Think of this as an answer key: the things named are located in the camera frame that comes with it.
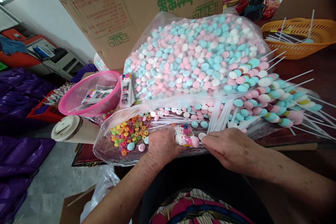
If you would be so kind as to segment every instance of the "cup lid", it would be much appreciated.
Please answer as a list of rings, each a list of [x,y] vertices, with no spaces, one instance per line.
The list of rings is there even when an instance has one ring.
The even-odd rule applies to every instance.
[[[78,115],[69,115],[58,122],[51,132],[51,138],[57,142],[69,140],[77,131],[81,118]]]

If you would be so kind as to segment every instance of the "tiled floor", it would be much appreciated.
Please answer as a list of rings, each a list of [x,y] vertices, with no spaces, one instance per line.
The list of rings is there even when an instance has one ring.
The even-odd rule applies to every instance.
[[[53,125],[25,136],[50,137]],[[58,224],[63,199],[86,191],[102,177],[102,166],[72,168],[75,143],[58,142],[28,188],[28,196],[15,217],[15,224]]]

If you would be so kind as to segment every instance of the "patterned clothing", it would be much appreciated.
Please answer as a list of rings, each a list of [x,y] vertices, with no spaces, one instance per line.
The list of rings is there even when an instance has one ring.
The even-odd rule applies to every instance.
[[[244,214],[200,189],[183,189],[166,199],[150,224],[251,224]]]

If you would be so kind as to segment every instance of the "orange plastic basket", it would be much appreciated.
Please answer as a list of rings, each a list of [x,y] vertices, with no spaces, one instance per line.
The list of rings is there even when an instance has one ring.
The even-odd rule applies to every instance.
[[[54,91],[51,91],[49,94],[46,95],[48,97],[51,95]],[[27,115],[27,118],[33,118],[40,121],[45,121],[48,123],[58,123],[62,118],[65,117],[60,111],[58,111],[57,108],[53,106],[45,105],[44,102],[46,102],[47,99],[43,98],[42,101],[35,107],[33,110]],[[47,106],[48,108],[41,114],[36,114],[36,110],[41,108],[42,106]]]
[[[281,29],[284,21],[274,21],[265,24],[261,30],[262,32],[268,32],[272,30]],[[291,28],[291,36],[301,35],[308,37],[309,27],[311,19],[296,18],[286,20],[284,29]],[[274,56],[284,53],[281,58],[286,56],[287,60],[298,60],[307,57],[331,44],[336,43],[336,22],[332,20],[314,19],[314,25],[311,31],[311,38],[315,43],[299,43],[290,44],[282,41],[266,41],[271,50],[274,52]]]

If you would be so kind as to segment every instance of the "cardboard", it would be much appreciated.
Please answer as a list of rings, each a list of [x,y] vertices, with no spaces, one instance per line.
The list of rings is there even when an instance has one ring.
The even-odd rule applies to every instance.
[[[84,206],[91,200],[95,188],[94,185],[85,192],[65,198],[59,224],[79,224]]]
[[[272,21],[294,18],[311,19],[315,10],[314,19],[336,18],[336,0],[283,0],[272,18]]]
[[[223,0],[60,0],[106,66],[123,68],[159,11],[200,18],[222,13]]]

